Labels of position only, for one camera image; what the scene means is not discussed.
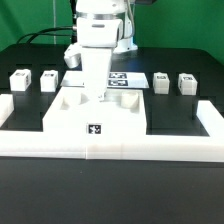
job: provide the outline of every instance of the black cable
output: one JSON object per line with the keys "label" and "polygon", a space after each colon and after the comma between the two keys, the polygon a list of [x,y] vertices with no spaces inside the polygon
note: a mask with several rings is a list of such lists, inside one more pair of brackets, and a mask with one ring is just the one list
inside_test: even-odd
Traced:
{"label": "black cable", "polygon": [[30,37],[30,39],[27,41],[27,43],[31,43],[40,34],[52,32],[52,31],[60,31],[60,30],[73,30],[73,29],[72,29],[72,26],[63,26],[63,27],[55,27],[55,28],[49,28],[49,29],[41,30],[38,33],[34,34],[32,37]]}
{"label": "black cable", "polygon": [[[70,5],[72,10],[72,23],[73,25],[76,25],[76,0],[70,0]],[[77,42],[77,37],[75,35],[72,35],[71,42],[72,44]]]}
{"label": "black cable", "polygon": [[22,40],[22,39],[24,39],[24,38],[26,38],[26,37],[28,37],[28,36],[62,36],[62,37],[71,37],[71,35],[69,35],[69,34],[53,34],[53,33],[29,33],[29,34],[26,34],[26,35],[24,35],[24,36],[22,36],[22,37],[20,37],[19,38],[19,40],[16,42],[16,44],[19,44],[20,43],[20,41]]}

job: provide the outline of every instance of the black sticker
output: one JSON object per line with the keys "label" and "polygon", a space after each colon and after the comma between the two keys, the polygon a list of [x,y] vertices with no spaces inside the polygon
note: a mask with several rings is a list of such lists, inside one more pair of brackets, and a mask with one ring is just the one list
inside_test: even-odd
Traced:
{"label": "black sticker", "polygon": [[109,86],[128,86],[127,80],[109,80]]}
{"label": "black sticker", "polygon": [[101,124],[88,124],[87,132],[91,135],[100,135],[101,134]]}
{"label": "black sticker", "polygon": [[110,79],[126,79],[127,74],[126,73],[110,73],[109,78]]}

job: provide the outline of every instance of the green wall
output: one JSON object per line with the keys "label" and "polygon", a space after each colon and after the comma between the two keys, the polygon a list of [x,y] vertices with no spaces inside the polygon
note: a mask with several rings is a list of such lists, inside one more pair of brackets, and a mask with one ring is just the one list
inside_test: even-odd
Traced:
{"label": "green wall", "polygon": [[[223,0],[158,0],[135,6],[140,47],[183,47],[208,51],[224,64]],[[69,0],[0,0],[0,50],[24,34],[71,25]],[[69,38],[40,37],[39,43],[65,43]]]}

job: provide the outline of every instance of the white robot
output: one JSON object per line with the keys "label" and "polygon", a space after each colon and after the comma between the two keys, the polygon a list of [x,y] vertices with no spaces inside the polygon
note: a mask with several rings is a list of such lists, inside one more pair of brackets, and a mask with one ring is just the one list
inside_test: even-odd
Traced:
{"label": "white robot", "polygon": [[104,100],[111,58],[115,51],[136,50],[130,3],[134,0],[78,0],[77,43],[65,52],[65,62],[74,68],[82,61],[84,86],[89,99]]}

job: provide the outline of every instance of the white base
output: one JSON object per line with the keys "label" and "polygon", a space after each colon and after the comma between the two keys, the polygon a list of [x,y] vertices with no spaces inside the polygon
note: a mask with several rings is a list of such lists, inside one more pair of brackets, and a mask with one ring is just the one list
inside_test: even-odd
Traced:
{"label": "white base", "polygon": [[132,38],[122,39],[118,41],[117,47],[114,49],[114,54],[121,54],[129,51],[137,51],[138,46],[132,41]]}
{"label": "white base", "polygon": [[[89,101],[84,91],[84,88],[61,88],[43,118],[44,132],[111,136],[146,134],[147,122],[141,90],[108,89],[102,102]],[[129,92],[138,94],[137,103],[130,104],[131,99],[124,94],[122,100],[122,93]]]}
{"label": "white base", "polygon": [[0,95],[0,127],[14,110],[13,97],[11,94]]}
{"label": "white base", "polygon": [[224,162],[223,136],[210,128],[223,130],[223,118],[208,101],[199,101],[197,116],[212,137],[0,131],[0,156]]}
{"label": "white base", "polygon": [[[84,86],[84,74],[82,71],[67,71],[61,82],[61,86]],[[140,72],[110,72],[108,77],[109,88],[148,89],[149,84],[145,73]]]}

